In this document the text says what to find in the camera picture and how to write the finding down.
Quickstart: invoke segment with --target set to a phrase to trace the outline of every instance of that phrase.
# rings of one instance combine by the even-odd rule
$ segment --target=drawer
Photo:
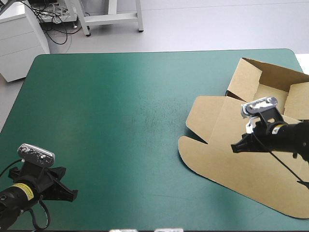
[[[26,17],[0,23],[0,40],[32,32],[33,28]]]
[[[41,46],[0,57],[0,73],[7,82],[26,77],[36,56],[45,54]]]
[[[40,42],[34,32],[0,40],[0,57],[39,45]]]

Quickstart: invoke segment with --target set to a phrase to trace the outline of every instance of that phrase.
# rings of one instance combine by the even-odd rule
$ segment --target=gray floor
[[[69,36],[65,45],[49,41],[51,53],[155,52],[289,48],[309,67],[309,1],[304,0],[141,0],[145,32],[137,24],[91,28]],[[103,14],[106,2],[84,0],[91,15]],[[135,9],[135,0],[118,0],[118,11]],[[56,41],[65,37],[54,33]],[[0,130],[23,80],[0,77]]]

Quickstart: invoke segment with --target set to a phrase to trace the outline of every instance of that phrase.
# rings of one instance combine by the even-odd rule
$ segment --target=green table
[[[0,134],[1,167],[22,143],[67,167],[63,182],[79,195],[47,202],[51,230],[307,230],[308,220],[198,176],[180,159],[194,99],[224,95],[241,57],[301,70],[286,49],[39,56]],[[30,215],[12,229],[32,229]]]

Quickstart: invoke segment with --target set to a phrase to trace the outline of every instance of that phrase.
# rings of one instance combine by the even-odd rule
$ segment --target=cardboard
[[[287,123],[309,119],[309,76],[284,67],[242,58],[226,96],[197,97],[187,127],[207,143],[183,136],[178,147],[184,163],[197,174],[215,181],[283,214],[309,218],[309,191],[269,153],[235,154],[231,144],[241,140],[248,119],[240,105],[262,97],[277,98]],[[304,181],[309,166],[299,156],[275,152]]]
[[[303,89],[305,92],[308,82],[309,75],[302,72],[242,58],[227,88],[226,96],[245,102],[273,96],[278,99],[280,113],[298,120],[309,120],[309,107],[301,109],[295,107],[300,102],[305,102],[306,98],[300,99],[301,96],[294,93],[289,96],[288,104],[286,104],[290,87],[299,84],[297,89]]]
[[[285,115],[301,120],[308,119],[309,83],[291,85],[285,102]]]
[[[309,218],[308,189],[269,153],[233,153],[230,145],[241,139],[248,122],[240,116],[242,103],[230,97],[198,97],[186,124],[208,144],[181,137],[181,158],[199,175],[283,214]],[[299,122],[288,117],[284,120]],[[308,164],[301,157],[293,159],[292,154],[284,152],[276,155],[297,175],[309,180]]]

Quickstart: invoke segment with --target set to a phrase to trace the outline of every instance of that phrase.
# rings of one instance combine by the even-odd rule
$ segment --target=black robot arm
[[[298,183],[309,188],[309,182],[303,181],[272,152],[290,152],[295,159],[299,154],[309,162],[309,123],[286,123],[276,108],[277,104],[276,98],[267,97],[241,105],[241,115],[247,117],[249,123],[246,125],[247,133],[238,143],[231,145],[232,150],[234,153],[269,152],[298,179]]]
[[[65,175],[63,167],[50,168],[55,161],[55,155],[36,146],[22,144],[18,149],[24,165],[19,170],[12,168],[9,177],[14,184],[0,192],[0,232],[6,231],[15,223],[18,216],[29,211],[33,217],[35,229],[46,229],[50,218],[43,200],[72,202],[77,196],[77,190],[70,190],[60,180]],[[36,224],[32,206],[39,203],[46,212],[48,222],[45,228]]]

